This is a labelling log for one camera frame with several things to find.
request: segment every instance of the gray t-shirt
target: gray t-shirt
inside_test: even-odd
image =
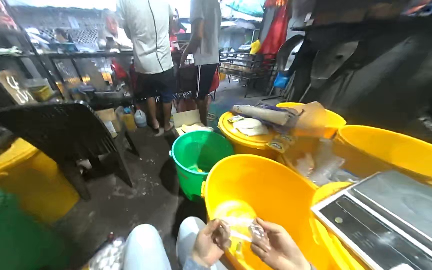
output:
[[[194,64],[207,65],[219,62],[218,37],[221,29],[221,8],[218,0],[191,0],[189,21],[204,21],[201,45],[193,53]]]

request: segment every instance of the clothing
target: clothing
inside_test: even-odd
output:
[[[213,83],[213,76],[215,75],[218,64],[207,64],[196,66],[194,73],[194,86],[191,91],[194,100],[204,100],[209,93],[211,84]]]
[[[116,9],[130,33],[136,71],[156,74],[171,69],[170,5],[165,0],[118,0]]]
[[[179,226],[176,241],[176,255],[184,270],[206,270],[190,257],[195,245],[198,232],[205,227],[205,223],[195,217],[183,220]],[[163,241],[158,230],[149,224],[136,226],[126,240],[124,248],[123,270],[171,270],[170,261],[164,250]],[[228,270],[220,261],[211,270]]]
[[[219,31],[221,29],[221,8],[218,0],[191,0],[189,22],[202,19],[201,44],[193,53],[194,64],[207,65],[219,62]]]
[[[139,74],[144,95],[149,97],[161,97],[164,103],[173,100],[176,93],[176,77],[173,68],[156,74]]]

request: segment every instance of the plastic bucket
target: plastic bucket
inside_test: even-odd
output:
[[[302,176],[284,165],[262,156],[234,155],[219,161],[202,185],[209,219],[228,201],[248,204],[263,220],[283,226],[317,269],[329,269],[327,249],[317,246],[310,226],[310,210],[315,189]],[[237,269],[270,269],[245,242],[242,256],[226,252]]]
[[[17,206],[15,197],[0,191],[0,269],[64,269],[70,252],[48,228]]]
[[[396,169],[417,181],[432,185],[430,143],[401,133],[361,125],[341,127],[335,141],[349,146],[335,148],[334,152],[346,159],[345,169],[360,177]]]
[[[294,106],[301,106],[304,105],[304,103],[298,103],[298,102],[281,102],[276,105],[276,107],[294,107]],[[327,123],[324,128],[324,135],[323,138],[330,139],[333,137],[333,135],[338,131],[338,129],[344,125],[346,125],[346,120],[344,120],[343,117],[341,117],[339,114],[326,110],[326,116],[327,116]]]
[[[266,135],[247,136],[233,127],[228,121],[234,115],[227,111],[219,117],[218,128],[233,145],[236,154],[251,154],[275,160],[278,153],[266,144],[273,139],[272,131]]]
[[[201,183],[206,180],[211,168],[233,154],[231,144],[223,136],[210,131],[193,131],[181,135],[169,152],[176,163],[179,186],[189,200],[200,198]]]
[[[0,189],[15,194],[23,210],[46,223],[63,217],[79,200],[57,163],[21,138],[0,155]]]
[[[350,182],[331,182],[323,185],[316,190],[312,204],[320,202],[323,199],[333,195],[339,190],[350,186]],[[321,250],[325,249],[330,254],[330,269],[341,270],[363,270],[367,269],[366,264],[359,259],[350,249],[346,249],[339,238],[326,228],[315,216],[309,219],[312,234]]]

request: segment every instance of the yellow plastic bag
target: yellow plastic bag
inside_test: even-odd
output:
[[[261,49],[261,42],[258,39],[251,43],[251,51],[249,51],[249,54],[256,54],[259,49]]]

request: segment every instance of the person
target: person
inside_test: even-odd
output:
[[[165,0],[118,0],[117,12],[126,35],[132,40],[134,67],[147,97],[150,126],[172,128],[171,101],[176,77],[170,51],[173,12]],[[163,128],[156,118],[156,96],[163,103]]]
[[[264,263],[275,270],[312,269],[283,227],[260,218],[256,222],[261,225],[267,238],[253,241],[251,250]],[[179,227],[176,254],[185,270],[226,270],[219,259],[229,246],[229,231],[224,222],[213,219],[205,224],[199,218],[189,217]],[[123,270],[171,269],[163,241],[155,227],[141,224],[132,230],[126,241],[123,265]]]
[[[104,10],[105,18],[104,28],[98,31],[97,44],[100,50],[109,50],[117,48],[121,50],[130,50],[133,48],[132,41],[126,36],[124,29],[119,27],[117,15],[110,11]]]
[[[191,0],[189,21],[191,37],[181,56],[184,65],[192,53],[196,72],[192,97],[199,109],[201,123],[207,126],[206,96],[211,88],[213,76],[219,63],[218,37],[221,28],[221,9],[218,0]]]

